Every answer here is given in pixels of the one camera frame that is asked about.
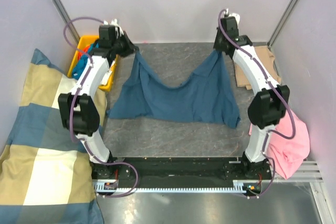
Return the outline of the dark blue t-shirt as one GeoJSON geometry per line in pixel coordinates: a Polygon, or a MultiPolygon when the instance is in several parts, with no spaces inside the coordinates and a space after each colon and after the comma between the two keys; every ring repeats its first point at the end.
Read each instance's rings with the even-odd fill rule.
{"type": "Polygon", "coordinates": [[[217,50],[213,50],[177,87],[165,85],[137,52],[130,76],[107,116],[111,119],[143,116],[179,123],[224,124],[233,129],[240,122],[223,54],[217,50]]]}

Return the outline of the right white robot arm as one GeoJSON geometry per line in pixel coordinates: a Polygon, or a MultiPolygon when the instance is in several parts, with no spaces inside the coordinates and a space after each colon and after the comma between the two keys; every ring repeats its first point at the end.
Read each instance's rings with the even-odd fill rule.
{"type": "Polygon", "coordinates": [[[219,14],[214,49],[230,56],[241,68],[254,93],[247,111],[252,124],[244,152],[248,161],[240,166],[241,174],[251,179],[259,173],[257,163],[266,158],[269,138],[286,114],[290,91],[267,71],[248,36],[239,34],[237,18],[235,14],[219,14]]]}

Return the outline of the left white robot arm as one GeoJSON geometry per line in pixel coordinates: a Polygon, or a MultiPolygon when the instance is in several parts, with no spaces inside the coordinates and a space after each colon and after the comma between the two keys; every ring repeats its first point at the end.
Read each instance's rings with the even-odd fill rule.
{"type": "Polygon", "coordinates": [[[115,165],[99,133],[100,115],[93,99],[116,57],[127,57],[136,50],[118,23],[104,22],[90,52],[82,52],[87,63],[76,84],[58,97],[63,127],[69,130],[73,142],[82,143],[90,160],[98,164],[97,173],[103,178],[114,175],[115,165]]]}

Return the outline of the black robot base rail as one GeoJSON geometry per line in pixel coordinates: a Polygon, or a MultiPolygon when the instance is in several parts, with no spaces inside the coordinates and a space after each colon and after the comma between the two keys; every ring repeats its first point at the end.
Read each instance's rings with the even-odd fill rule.
{"type": "Polygon", "coordinates": [[[250,165],[241,157],[126,157],[139,174],[139,187],[226,186],[233,180],[271,179],[266,160],[250,165]]]}

